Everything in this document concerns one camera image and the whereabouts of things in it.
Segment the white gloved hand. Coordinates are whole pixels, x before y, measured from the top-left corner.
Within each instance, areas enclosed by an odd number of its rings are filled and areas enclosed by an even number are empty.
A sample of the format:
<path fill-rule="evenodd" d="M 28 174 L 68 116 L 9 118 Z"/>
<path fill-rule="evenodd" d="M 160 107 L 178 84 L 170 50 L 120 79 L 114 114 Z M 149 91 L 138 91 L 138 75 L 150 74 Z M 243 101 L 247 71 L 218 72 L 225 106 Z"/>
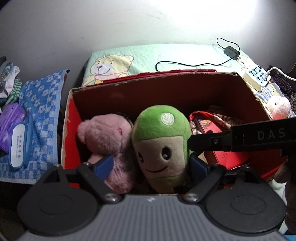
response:
<path fill-rule="evenodd" d="M 274 178 L 277 183 L 285 183 L 287 201 L 285 224 L 289 232 L 295 234 L 295 162 L 286 161 L 282 164 Z"/>

